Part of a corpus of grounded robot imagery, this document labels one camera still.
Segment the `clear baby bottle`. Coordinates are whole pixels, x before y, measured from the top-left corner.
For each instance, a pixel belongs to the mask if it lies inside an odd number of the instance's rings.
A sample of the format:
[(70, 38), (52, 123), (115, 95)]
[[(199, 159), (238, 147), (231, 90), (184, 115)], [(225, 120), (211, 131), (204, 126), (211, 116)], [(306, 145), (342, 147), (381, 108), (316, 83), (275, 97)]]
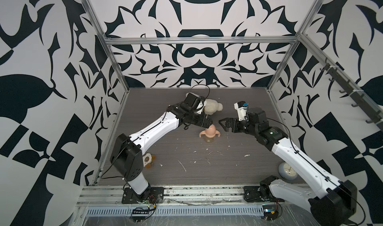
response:
[(207, 143), (212, 143), (214, 142), (215, 140), (215, 137), (207, 137), (207, 136), (204, 136), (204, 141), (207, 142)]

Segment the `pink bottle cap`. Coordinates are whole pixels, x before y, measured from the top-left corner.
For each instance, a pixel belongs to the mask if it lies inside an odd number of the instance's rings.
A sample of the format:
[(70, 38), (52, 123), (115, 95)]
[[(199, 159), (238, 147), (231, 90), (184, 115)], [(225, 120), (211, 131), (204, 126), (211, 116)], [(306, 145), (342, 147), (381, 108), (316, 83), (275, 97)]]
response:
[(209, 126), (209, 128), (205, 129), (205, 135), (207, 137), (215, 137), (216, 135), (216, 127), (212, 124)]

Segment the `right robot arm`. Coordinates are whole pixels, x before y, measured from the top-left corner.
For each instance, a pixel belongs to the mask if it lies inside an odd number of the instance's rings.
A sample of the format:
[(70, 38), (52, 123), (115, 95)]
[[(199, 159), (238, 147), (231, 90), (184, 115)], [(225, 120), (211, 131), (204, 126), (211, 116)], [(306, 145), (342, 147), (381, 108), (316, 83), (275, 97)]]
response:
[(271, 120), (260, 108), (237, 108), (237, 118), (219, 121), (224, 131), (244, 133), (281, 158), (307, 183), (311, 191), (269, 177), (260, 183), (266, 195), (283, 199), (308, 211), (321, 226), (355, 226), (351, 217), (360, 206), (357, 187), (341, 181), (307, 156), (292, 142), (289, 133), (269, 124)]

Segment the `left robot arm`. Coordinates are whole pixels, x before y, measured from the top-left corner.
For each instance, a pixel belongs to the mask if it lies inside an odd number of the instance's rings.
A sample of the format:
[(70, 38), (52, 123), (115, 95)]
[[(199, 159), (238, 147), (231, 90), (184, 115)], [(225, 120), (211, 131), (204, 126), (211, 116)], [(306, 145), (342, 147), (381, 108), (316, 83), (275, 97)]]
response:
[(166, 111), (153, 123), (129, 136), (117, 137), (111, 157), (111, 166), (121, 174), (140, 201), (150, 197), (150, 184), (145, 179), (143, 156), (163, 136), (184, 125), (204, 129), (212, 124), (212, 117), (204, 113), (207, 100), (194, 93), (188, 93), (184, 101), (169, 105)]

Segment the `white plush dog toy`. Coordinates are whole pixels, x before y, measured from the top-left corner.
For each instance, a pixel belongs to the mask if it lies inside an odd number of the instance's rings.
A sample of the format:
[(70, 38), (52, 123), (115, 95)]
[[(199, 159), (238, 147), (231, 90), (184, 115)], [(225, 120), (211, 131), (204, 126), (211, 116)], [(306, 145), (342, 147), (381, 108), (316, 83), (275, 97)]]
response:
[[(184, 103), (192, 110), (192, 107), (195, 104), (196, 98), (199, 97), (199, 95), (195, 93), (187, 93), (186, 98), (184, 100)], [(216, 100), (213, 99), (206, 99), (205, 106), (203, 108), (203, 113), (206, 115), (213, 115), (215, 112), (219, 112), (223, 110), (223, 105), (221, 103), (218, 103)]]

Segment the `grey alarm clock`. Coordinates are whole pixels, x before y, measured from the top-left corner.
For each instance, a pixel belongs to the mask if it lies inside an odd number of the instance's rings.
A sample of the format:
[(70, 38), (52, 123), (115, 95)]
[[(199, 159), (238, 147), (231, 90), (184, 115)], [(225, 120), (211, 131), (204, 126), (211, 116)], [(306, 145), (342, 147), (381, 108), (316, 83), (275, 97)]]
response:
[(278, 166), (278, 173), (283, 179), (288, 181), (295, 180), (298, 177), (298, 173), (286, 162)]

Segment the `brown white small toy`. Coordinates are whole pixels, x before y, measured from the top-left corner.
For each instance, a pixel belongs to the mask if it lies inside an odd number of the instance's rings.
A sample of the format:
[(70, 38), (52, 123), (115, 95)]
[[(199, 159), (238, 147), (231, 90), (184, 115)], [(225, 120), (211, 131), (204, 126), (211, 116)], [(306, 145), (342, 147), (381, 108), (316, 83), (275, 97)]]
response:
[(143, 156), (143, 165), (144, 168), (150, 168), (153, 164), (153, 161), (156, 159), (156, 156), (151, 153), (146, 153)]

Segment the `right electronics board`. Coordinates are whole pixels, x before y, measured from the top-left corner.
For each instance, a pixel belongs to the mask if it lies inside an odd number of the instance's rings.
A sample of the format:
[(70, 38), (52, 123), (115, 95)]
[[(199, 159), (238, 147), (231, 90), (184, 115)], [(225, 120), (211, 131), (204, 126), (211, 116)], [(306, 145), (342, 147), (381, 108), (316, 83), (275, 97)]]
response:
[(275, 221), (283, 214), (283, 208), (279, 204), (275, 205), (262, 205), (263, 216), (261, 217), (266, 221)]

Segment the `electronics board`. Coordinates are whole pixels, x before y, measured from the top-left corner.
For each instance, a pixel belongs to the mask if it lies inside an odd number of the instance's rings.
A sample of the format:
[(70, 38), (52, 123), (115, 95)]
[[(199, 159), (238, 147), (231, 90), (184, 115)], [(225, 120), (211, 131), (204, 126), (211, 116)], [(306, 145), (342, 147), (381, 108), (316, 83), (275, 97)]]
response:
[(135, 223), (139, 223), (141, 221), (144, 221), (150, 218), (155, 211), (156, 211), (156, 207), (147, 208), (147, 209), (137, 207), (132, 210), (130, 219)]
[(279, 204), (275, 205), (262, 205), (263, 216), (261, 217), (266, 221), (275, 221), (283, 214), (283, 208)]

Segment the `left electronics board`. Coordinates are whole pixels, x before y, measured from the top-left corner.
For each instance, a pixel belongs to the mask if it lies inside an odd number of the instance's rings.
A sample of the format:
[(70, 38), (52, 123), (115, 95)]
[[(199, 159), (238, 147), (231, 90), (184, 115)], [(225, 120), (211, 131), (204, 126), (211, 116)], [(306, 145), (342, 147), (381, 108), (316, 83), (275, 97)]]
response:
[(132, 210), (130, 219), (135, 223), (139, 223), (141, 221), (144, 221), (150, 218), (155, 211), (156, 211), (156, 207), (147, 208), (147, 209), (137, 207)]

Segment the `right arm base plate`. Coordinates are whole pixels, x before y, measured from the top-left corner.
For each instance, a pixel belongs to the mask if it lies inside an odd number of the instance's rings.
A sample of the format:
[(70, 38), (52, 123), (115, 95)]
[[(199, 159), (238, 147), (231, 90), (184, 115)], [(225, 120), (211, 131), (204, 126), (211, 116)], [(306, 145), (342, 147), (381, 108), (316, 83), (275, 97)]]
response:
[(244, 200), (248, 203), (285, 202), (272, 195), (267, 186), (244, 186)]

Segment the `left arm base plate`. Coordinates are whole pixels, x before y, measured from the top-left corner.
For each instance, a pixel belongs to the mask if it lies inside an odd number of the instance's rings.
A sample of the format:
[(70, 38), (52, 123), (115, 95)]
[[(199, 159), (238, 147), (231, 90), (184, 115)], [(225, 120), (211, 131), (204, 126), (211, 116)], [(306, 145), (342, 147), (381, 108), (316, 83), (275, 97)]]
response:
[(160, 203), (164, 198), (163, 187), (149, 186), (142, 194), (137, 194), (132, 188), (125, 188), (122, 204), (138, 204), (138, 203)]

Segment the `black wall hook rail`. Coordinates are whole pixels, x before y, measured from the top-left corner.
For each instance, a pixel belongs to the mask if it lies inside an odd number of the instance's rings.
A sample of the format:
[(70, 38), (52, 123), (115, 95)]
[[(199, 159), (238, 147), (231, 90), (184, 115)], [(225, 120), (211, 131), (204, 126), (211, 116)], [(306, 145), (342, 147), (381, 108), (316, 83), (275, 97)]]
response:
[(383, 130), (383, 110), (378, 104), (364, 91), (360, 86), (348, 76), (344, 70), (336, 65), (332, 64), (329, 59), (325, 58), (325, 66), (321, 69), (321, 72), (325, 72), (330, 75), (330, 84), (328, 87), (328, 97), (330, 97), (330, 91), (334, 83), (341, 87), (339, 93), (350, 97), (354, 104), (351, 106), (354, 108), (360, 108), (368, 117), (367, 124), (375, 124), (381, 131)]

